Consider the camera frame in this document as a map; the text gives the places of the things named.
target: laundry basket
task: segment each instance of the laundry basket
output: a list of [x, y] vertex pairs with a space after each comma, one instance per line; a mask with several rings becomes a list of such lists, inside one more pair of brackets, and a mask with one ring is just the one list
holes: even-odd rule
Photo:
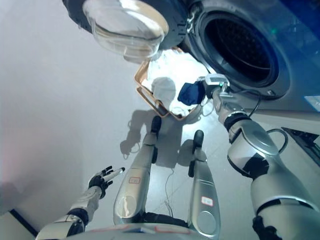
[[[179, 52], [183, 52], [180, 48], [175, 48], [175, 49], [178, 50]], [[138, 84], [138, 87], [136, 88], [137, 93], [150, 105], [150, 107], [161, 118], [165, 118], [170, 114], [178, 121], [181, 121], [186, 117], [188, 117], [188, 115], [187, 116], [175, 115], [169, 110], [167, 110], [166, 107], [163, 105], [163, 103], [158, 99], [155, 99], [153, 93], [149, 89], [147, 89], [145, 86], [142, 85], [143, 80], [145, 80], [148, 75], [149, 62], [150, 61], [144, 61], [134, 75], [134, 80]], [[195, 109], [196, 108], [193, 108], [192, 110], [190, 110], [189, 114], [191, 114]]]

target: laundry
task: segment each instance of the laundry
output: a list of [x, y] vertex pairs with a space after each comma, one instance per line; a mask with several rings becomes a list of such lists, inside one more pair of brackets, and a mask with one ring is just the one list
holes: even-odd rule
[[202, 81], [196, 81], [194, 84], [185, 83], [178, 95], [178, 101], [187, 106], [200, 104], [206, 95], [206, 90]]
[[206, 76], [208, 70], [189, 53], [174, 49], [164, 50], [149, 63], [147, 78], [142, 85], [160, 100], [166, 109], [175, 115], [185, 117], [197, 106], [184, 104], [178, 100], [185, 83], [194, 84], [199, 77]]

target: humanoid robot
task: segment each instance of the humanoid robot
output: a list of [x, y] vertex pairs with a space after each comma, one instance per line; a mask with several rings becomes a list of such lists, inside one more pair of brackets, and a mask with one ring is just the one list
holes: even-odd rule
[[[208, 75], [203, 84], [207, 97], [213, 98], [218, 120], [229, 133], [229, 163], [244, 177], [252, 179], [251, 200], [256, 215], [253, 229], [259, 238], [319, 239], [319, 209], [300, 180], [285, 167], [268, 133], [240, 106], [230, 92], [226, 78]], [[97, 173], [70, 211], [46, 225], [36, 239], [218, 239], [221, 224], [219, 203], [207, 157], [202, 151], [204, 133], [201, 130], [194, 134], [194, 160], [188, 171], [193, 186], [187, 222], [145, 212], [151, 166], [157, 161], [160, 128], [161, 119], [155, 117], [118, 191], [113, 209], [114, 226], [84, 232], [98, 209], [99, 200], [106, 195], [111, 179], [124, 171], [124, 168], [113, 171], [110, 166]]]

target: blue cloth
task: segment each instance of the blue cloth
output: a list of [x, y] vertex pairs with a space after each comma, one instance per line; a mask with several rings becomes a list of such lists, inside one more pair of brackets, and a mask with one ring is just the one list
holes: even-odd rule
[[178, 95], [178, 101], [190, 106], [200, 104], [206, 95], [205, 87], [202, 81], [195, 83], [185, 83]]

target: washing machine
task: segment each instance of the washing machine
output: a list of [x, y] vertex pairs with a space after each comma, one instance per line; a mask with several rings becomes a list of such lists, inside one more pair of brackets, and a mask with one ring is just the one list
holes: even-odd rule
[[[70, 18], [134, 61], [181, 47], [260, 110], [320, 112], [319, 0], [63, 0]], [[252, 109], [258, 96], [239, 94]]]

